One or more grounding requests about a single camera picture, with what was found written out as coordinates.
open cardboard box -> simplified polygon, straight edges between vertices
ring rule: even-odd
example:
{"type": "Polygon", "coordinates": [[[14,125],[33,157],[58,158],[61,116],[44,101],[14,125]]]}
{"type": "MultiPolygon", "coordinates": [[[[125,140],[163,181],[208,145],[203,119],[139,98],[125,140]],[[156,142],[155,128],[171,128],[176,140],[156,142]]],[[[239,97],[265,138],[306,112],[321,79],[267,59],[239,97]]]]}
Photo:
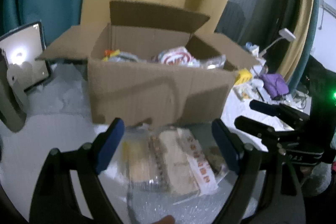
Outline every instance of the open cardboard box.
{"type": "Polygon", "coordinates": [[[257,61],[222,34],[199,34],[209,16],[180,8],[128,1],[110,2],[111,23],[72,26],[39,59],[88,60],[94,123],[120,117],[142,122],[207,122],[221,116],[236,70],[257,61]],[[150,60],[163,50],[185,46],[197,59],[226,55],[221,69],[157,63],[103,62],[106,49],[120,49],[150,60]]]}

plastic bag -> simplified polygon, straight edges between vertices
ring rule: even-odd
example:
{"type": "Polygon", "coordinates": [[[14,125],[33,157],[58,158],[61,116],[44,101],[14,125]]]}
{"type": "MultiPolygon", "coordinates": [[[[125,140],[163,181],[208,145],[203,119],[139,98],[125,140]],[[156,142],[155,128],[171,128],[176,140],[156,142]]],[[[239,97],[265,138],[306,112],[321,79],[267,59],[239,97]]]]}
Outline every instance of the plastic bag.
{"type": "Polygon", "coordinates": [[[135,54],[117,50],[105,50],[105,57],[102,59],[105,62],[146,62],[140,59],[135,54]]]}
{"type": "Polygon", "coordinates": [[[201,68],[204,69],[223,69],[226,61],[225,54],[200,61],[201,68]]]}
{"type": "Polygon", "coordinates": [[[158,56],[153,58],[154,62],[167,65],[180,65],[193,68],[204,69],[222,69],[225,65],[226,56],[216,56],[205,60],[197,60],[185,47],[178,47],[161,52],[158,56]]]}
{"type": "Polygon", "coordinates": [[[144,191],[165,191],[167,183],[160,175],[148,139],[125,142],[123,148],[127,151],[127,177],[131,187],[144,191]]]}
{"type": "Polygon", "coordinates": [[[161,145],[159,152],[170,193],[190,197],[216,192],[214,172],[189,129],[161,128],[155,138],[161,145]]]}

purple bag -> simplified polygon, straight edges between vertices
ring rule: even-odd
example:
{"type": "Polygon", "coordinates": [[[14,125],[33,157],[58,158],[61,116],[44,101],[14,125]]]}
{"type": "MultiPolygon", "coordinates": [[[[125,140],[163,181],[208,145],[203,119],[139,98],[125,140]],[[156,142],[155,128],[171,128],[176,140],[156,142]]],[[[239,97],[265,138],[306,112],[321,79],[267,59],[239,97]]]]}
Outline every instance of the purple bag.
{"type": "Polygon", "coordinates": [[[264,81],[264,88],[271,96],[271,99],[275,99],[289,93],[288,86],[281,74],[262,74],[259,78],[264,81]]]}

snack package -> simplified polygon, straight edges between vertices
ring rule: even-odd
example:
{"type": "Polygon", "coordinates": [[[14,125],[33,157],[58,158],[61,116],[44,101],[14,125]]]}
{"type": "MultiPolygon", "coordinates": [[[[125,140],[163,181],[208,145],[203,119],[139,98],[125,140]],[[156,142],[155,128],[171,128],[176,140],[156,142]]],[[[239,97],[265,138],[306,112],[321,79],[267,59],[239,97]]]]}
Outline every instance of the snack package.
{"type": "Polygon", "coordinates": [[[166,175],[161,172],[152,146],[149,131],[145,127],[129,129],[123,142],[126,177],[132,189],[142,191],[167,191],[166,175]]]}
{"type": "Polygon", "coordinates": [[[250,85],[241,84],[233,87],[234,92],[241,101],[253,99],[253,92],[250,85]]]}
{"type": "Polygon", "coordinates": [[[209,162],[206,160],[202,148],[198,140],[194,139],[189,129],[177,128],[181,144],[186,152],[194,178],[198,184],[200,193],[213,194],[218,189],[214,172],[212,171],[209,162]]]}
{"type": "Polygon", "coordinates": [[[197,60],[185,47],[178,47],[161,52],[158,56],[154,57],[152,61],[166,65],[180,65],[203,69],[223,69],[226,56],[223,54],[205,60],[197,60]]]}
{"type": "Polygon", "coordinates": [[[105,57],[102,60],[105,62],[145,62],[145,60],[139,59],[138,56],[119,49],[105,50],[105,57]]]}
{"type": "Polygon", "coordinates": [[[153,58],[154,62],[166,65],[180,65],[187,67],[200,67],[200,62],[195,59],[185,47],[177,47],[161,52],[153,58]]]}
{"type": "Polygon", "coordinates": [[[179,143],[175,128],[162,131],[158,135],[161,143],[163,164],[167,170],[168,187],[174,195],[199,194],[187,155],[179,143]]]}
{"type": "Polygon", "coordinates": [[[206,159],[209,161],[211,169],[213,170],[217,184],[227,175],[229,169],[224,160],[218,146],[208,147],[204,151],[206,159]]]}

white tablecloth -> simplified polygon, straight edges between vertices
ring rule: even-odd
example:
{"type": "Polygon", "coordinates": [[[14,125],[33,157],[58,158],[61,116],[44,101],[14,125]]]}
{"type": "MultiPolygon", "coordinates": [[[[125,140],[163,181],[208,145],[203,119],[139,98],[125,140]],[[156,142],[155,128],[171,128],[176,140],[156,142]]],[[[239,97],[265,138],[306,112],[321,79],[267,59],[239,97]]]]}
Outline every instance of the white tablecloth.
{"type": "MultiPolygon", "coordinates": [[[[105,131],[105,125],[90,122],[90,108],[86,82],[73,65],[58,65],[53,80],[44,88],[30,94],[31,110],[26,125],[18,133],[11,133],[0,122],[3,155],[0,163],[0,180],[8,197],[26,218],[35,183],[46,155],[51,148],[61,151],[74,150],[85,142],[92,142],[96,134],[105,131]]],[[[282,123],[274,117],[249,109],[248,102],[241,102],[231,92],[223,111],[222,120],[237,132],[244,142],[253,142],[261,149],[266,148],[260,139],[239,132],[234,119],[244,115],[283,130],[282,123]]],[[[100,181],[112,205],[124,223],[129,223],[125,204],[126,189],[115,180],[114,168],[100,175],[100,181]]],[[[82,214],[90,217],[75,171],[71,172],[73,186],[82,214]]]]}

